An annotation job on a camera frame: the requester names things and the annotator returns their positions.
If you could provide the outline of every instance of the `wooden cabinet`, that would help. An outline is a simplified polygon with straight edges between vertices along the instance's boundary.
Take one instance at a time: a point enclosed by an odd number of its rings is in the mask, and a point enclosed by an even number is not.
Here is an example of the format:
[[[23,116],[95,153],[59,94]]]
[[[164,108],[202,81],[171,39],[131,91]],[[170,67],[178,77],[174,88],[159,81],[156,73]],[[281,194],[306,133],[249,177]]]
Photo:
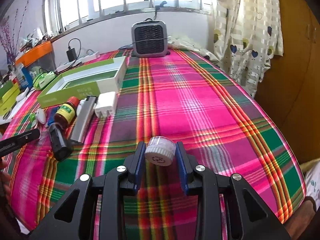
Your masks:
[[[280,128],[299,163],[320,158],[320,24],[310,13],[310,62],[297,100]]]
[[[301,90],[311,50],[311,14],[305,0],[280,0],[284,56],[274,56],[255,100],[281,128]]]

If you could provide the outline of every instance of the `metal screw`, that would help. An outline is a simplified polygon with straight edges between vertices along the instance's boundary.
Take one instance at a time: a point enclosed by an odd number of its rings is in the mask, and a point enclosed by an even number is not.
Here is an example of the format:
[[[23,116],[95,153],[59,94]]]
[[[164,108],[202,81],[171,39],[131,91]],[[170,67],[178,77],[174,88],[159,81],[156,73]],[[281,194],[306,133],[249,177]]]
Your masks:
[[[88,179],[90,179],[90,176],[88,174],[82,174],[80,176],[81,181],[87,181]]]
[[[125,167],[125,166],[123,166],[123,165],[120,165],[120,166],[118,166],[117,167],[117,171],[119,171],[119,172],[123,172],[123,171],[125,171],[127,168]]]
[[[232,174],[232,177],[233,177],[233,179],[235,179],[235,180],[241,180],[241,175],[240,174],[238,174],[238,173],[235,173],[235,174]]]
[[[197,171],[204,171],[205,170],[205,167],[203,165],[197,165],[196,166],[196,170]]]

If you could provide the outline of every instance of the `plaid bedspread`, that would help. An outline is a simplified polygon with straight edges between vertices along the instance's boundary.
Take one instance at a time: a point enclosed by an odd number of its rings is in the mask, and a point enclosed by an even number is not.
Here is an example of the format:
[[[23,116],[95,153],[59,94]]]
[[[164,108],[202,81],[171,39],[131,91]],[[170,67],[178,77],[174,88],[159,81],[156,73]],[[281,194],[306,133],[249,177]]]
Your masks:
[[[114,51],[98,60],[130,54]],[[107,173],[134,153],[139,141],[156,135],[182,141],[188,154],[214,172],[242,174],[282,223],[292,215],[306,192],[298,163],[273,122],[239,85],[189,51],[127,57],[127,64],[116,115],[94,117],[84,146],[71,157],[60,163],[53,158],[46,129],[40,140],[7,156],[11,204],[27,228],[35,228],[82,174]],[[4,138],[30,129],[28,116],[39,108],[38,94],[20,109]],[[175,164],[147,162],[138,196],[126,198],[124,209],[128,239],[194,239],[197,197],[183,195]]]

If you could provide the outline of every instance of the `black clamp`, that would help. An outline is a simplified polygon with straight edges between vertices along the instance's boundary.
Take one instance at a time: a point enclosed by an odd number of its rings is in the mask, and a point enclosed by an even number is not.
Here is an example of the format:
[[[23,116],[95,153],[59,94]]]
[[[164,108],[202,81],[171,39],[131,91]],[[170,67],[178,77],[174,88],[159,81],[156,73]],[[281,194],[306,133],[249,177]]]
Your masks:
[[[108,174],[77,179],[32,232],[30,240],[93,239],[98,195],[102,195],[99,239],[125,240],[124,196],[135,196],[145,168],[146,144]],[[240,174],[215,174],[176,147],[180,181],[186,195],[198,195],[195,240],[222,239],[219,194],[223,194],[228,240],[290,240],[278,218]]]

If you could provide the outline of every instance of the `silver lighter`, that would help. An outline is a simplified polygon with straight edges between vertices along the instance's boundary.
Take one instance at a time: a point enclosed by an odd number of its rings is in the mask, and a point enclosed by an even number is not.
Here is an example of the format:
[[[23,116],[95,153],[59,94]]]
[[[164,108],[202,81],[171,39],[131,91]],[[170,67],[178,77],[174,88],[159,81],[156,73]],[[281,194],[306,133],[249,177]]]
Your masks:
[[[87,130],[94,113],[94,108],[97,104],[98,97],[87,96],[86,101],[83,103],[81,111],[76,119],[76,124],[74,125],[70,141],[74,144],[83,144]]]

